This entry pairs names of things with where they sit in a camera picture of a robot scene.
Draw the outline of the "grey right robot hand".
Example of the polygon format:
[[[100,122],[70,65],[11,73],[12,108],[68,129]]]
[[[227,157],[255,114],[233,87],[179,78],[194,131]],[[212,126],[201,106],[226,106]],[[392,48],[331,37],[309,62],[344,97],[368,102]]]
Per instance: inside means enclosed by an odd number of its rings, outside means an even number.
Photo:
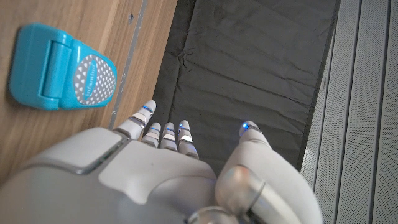
[[[312,188],[252,121],[220,174],[190,126],[150,123],[148,101],[31,158],[1,186],[2,223],[322,223]]]

